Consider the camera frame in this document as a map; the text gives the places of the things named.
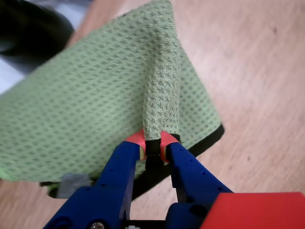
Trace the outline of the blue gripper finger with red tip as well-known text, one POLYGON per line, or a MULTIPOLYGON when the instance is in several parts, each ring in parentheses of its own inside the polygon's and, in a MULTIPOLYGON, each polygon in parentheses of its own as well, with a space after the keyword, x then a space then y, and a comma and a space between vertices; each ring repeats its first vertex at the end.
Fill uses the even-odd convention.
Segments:
POLYGON ((143 130, 120 143, 92 184, 87 174, 65 174, 58 197, 67 198, 46 229, 119 229, 129 219, 135 166, 145 158, 143 130))
POLYGON ((232 191, 168 132, 161 132, 161 159, 169 164, 178 202, 214 202, 232 191))

